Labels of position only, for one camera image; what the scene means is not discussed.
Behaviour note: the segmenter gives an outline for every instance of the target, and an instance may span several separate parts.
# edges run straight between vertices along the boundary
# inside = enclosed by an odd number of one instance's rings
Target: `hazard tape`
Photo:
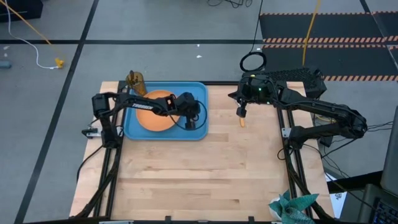
[[[376,14],[376,13],[397,13],[397,11],[374,11],[374,12],[372,12],[372,14]]]
[[[382,44],[308,44],[307,48],[386,48],[386,45]],[[303,44],[266,44],[262,46],[265,48],[304,48]]]
[[[324,81],[398,81],[398,75],[324,75]]]
[[[260,14],[260,16],[288,16],[288,15],[295,15],[295,16],[301,16],[301,15],[312,15],[312,12],[263,12]],[[319,12],[317,15],[370,15],[370,12]]]
[[[265,38],[264,43],[304,44],[306,38]],[[388,37],[310,37],[308,43],[339,44],[339,43],[384,43],[398,41],[398,35]]]

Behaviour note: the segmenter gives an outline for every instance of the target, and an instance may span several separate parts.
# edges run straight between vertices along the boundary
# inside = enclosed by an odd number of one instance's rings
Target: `wooden table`
[[[117,85],[103,82],[101,92],[116,91]],[[302,83],[288,87],[305,93]],[[277,158],[282,140],[276,109],[249,105],[242,128],[236,103],[227,97],[236,86],[207,88],[210,125],[203,140],[124,139],[113,220],[164,220],[167,215],[173,220],[247,221],[248,216],[273,220],[268,204],[289,188],[285,162]],[[296,125],[312,126],[310,113],[293,114]],[[315,140],[306,144],[318,147]],[[85,157],[100,145],[100,138],[88,140]],[[82,168],[70,215],[76,215],[96,191],[104,152]],[[304,146],[301,155],[309,191],[320,194],[317,202],[334,217],[319,153]]]

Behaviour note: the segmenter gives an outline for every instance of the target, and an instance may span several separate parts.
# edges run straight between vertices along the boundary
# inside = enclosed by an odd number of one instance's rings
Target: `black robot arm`
[[[109,99],[115,101],[115,106],[110,109]],[[191,93],[182,93],[179,97],[170,95],[150,99],[128,93],[98,93],[91,99],[94,116],[102,125],[101,138],[103,147],[117,147],[121,143],[115,125],[112,125],[110,116],[125,108],[149,110],[159,116],[177,115],[186,118],[185,129],[195,129],[195,118],[200,113],[200,105]]]
[[[299,92],[277,85],[266,75],[243,77],[238,90],[228,96],[241,105],[236,114],[246,116],[248,103],[272,104],[283,110],[303,110],[335,119],[335,123],[303,128],[294,126],[284,130],[291,147],[300,149],[308,139],[340,135],[355,139],[363,137],[367,130],[366,119],[346,105],[337,105],[302,96]]]

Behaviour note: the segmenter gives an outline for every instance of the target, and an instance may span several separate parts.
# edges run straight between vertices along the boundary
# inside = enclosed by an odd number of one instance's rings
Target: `orange plate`
[[[150,93],[147,93],[144,97],[148,97],[150,99],[156,99],[159,97],[170,96],[173,94],[167,90],[155,90]],[[168,116],[157,116],[151,111],[136,109],[137,112],[137,120],[139,124],[145,129],[149,131],[164,131],[171,128],[174,125],[174,122]],[[172,116],[174,120],[177,122],[180,116]]]

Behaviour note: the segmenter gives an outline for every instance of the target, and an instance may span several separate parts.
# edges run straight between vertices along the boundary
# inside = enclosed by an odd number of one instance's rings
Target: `white cable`
[[[19,38],[19,37],[14,36],[14,35],[11,33],[11,13],[10,13],[10,10],[9,10],[9,8],[8,8],[8,2],[7,2],[7,0],[5,0],[5,2],[6,2],[6,5],[7,5],[6,8],[7,8],[7,13],[8,13],[8,33],[11,35],[11,37],[13,37],[13,38],[15,38],[15,39],[17,39],[17,40],[21,40],[21,41],[23,41],[23,42],[29,44],[30,46],[32,46],[32,47],[36,50],[36,64],[37,64],[37,66],[39,66],[40,68],[45,68],[45,69],[55,69],[55,68],[58,68],[58,66],[55,66],[55,67],[44,67],[44,66],[41,66],[41,65],[39,64],[39,50],[37,50],[37,47],[34,46],[33,44],[29,43],[28,41],[22,39],[22,38]]]

